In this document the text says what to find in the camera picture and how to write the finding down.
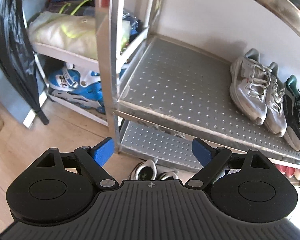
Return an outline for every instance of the shoelace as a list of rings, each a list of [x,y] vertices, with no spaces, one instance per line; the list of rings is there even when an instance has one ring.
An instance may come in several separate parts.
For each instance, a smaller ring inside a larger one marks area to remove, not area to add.
[[[271,78],[275,78],[274,81],[274,92],[271,94],[272,95],[272,103],[273,103],[273,108],[275,111],[278,113],[281,111],[281,103],[282,103],[282,97],[285,92],[285,88],[282,88],[279,93],[278,93],[278,83],[277,83],[277,78],[275,76],[271,76]]]
[[[260,75],[265,76],[266,79],[254,77],[254,75],[256,74],[256,68],[261,70]],[[251,78],[249,79],[250,86],[248,86],[249,89],[248,94],[251,97],[258,98],[259,101],[262,101],[266,95],[266,90],[269,85],[271,70],[264,65],[260,66],[259,64],[254,64],[252,66],[252,71],[253,73],[251,75]],[[256,87],[260,87],[262,89],[262,92],[261,93],[258,92]]]

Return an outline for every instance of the round pad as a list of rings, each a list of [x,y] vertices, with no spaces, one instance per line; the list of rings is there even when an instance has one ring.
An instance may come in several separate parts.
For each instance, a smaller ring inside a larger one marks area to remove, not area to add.
[[[35,182],[29,188],[29,193],[37,199],[54,199],[66,192],[66,184],[56,179],[44,179]]]
[[[38,224],[73,218],[92,201],[90,181],[66,171],[58,150],[49,149],[8,188],[6,198],[18,219]]]
[[[239,194],[247,200],[264,202],[272,199],[275,195],[274,188],[268,183],[261,181],[247,181],[238,187]]]
[[[239,172],[218,179],[210,197],[223,213],[253,223],[280,220],[298,201],[292,184],[266,157],[255,154],[248,154]]]

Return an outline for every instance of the white sneaker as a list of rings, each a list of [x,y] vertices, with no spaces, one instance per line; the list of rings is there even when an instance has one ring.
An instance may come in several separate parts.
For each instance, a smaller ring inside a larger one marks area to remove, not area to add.
[[[157,166],[153,160],[139,163],[131,172],[132,180],[155,180],[157,177]]]
[[[265,126],[271,133],[281,137],[287,129],[287,122],[282,105],[285,87],[278,79],[278,65],[272,62],[269,68],[272,71],[270,85],[266,93],[267,116]]]
[[[157,180],[173,180],[173,179],[178,179],[178,175],[174,171],[161,173],[157,177]]]
[[[259,58],[259,52],[251,49],[231,64],[230,96],[248,118],[261,125],[266,119],[265,97],[271,70],[260,64]]]

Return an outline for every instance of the teal shoe accent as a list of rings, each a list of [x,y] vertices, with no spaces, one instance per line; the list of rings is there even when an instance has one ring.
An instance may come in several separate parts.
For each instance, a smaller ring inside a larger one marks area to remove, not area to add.
[[[290,88],[290,90],[294,93],[294,95],[297,97],[300,95],[298,89],[297,89],[297,78],[294,75],[291,75],[287,81],[286,81],[287,87]]]

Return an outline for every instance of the white shelf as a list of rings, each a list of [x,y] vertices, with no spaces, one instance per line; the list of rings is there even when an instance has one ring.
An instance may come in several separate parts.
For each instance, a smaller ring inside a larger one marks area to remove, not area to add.
[[[105,126],[108,126],[108,122],[106,121],[106,115],[105,114],[100,114],[98,113],[97,111],[94,111],[94,114],[92,114],[91,112],[89,112],[88,110],[85,110],[75,104],[72,104],[64,99],[61,99],[61,98],[57,98],[55,96],[52,96],[52,95],[49,95],[49,97],[53,100],[53,101],[56,101],[58,102],[59,104],[65,106],[65,107],[68,107],[70,109],[72,109],[73,111],[79,113],[79,114],[82,114],[98,123],[101,123]]]
[[[81,67],[86,67],[89,70],[93,70],[99,73],[99,62],[95,59],[87,58],[73,52],[69,52],[64,49],[59,49],[54,46],[42,44],[42,43],[33,43],[32,47],[35,52],[53,57],[74,65],[78,65]]]

